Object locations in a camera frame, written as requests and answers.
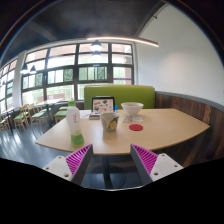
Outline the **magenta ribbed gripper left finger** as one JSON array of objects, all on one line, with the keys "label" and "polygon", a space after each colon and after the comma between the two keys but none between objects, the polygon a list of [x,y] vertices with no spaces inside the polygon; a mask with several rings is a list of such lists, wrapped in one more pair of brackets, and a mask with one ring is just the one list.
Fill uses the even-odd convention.
[{"label": "magenta ribbed gripper left finger", "polygon": [[80,185],[92,156],[93,145],[90,144],[66,157],[57,156],[44,167],[44,170]]}]

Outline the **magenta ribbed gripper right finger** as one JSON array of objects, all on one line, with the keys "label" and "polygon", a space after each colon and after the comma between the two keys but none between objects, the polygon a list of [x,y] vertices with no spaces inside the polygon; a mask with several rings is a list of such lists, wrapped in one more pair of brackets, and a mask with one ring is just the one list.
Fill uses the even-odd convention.
[{"label": "magenta ribbed gripper right finger", "polygon": [[132,144],[130,153],[141,182],[147,185],[182,169],[182,166],[165,153],[156,154]]}]

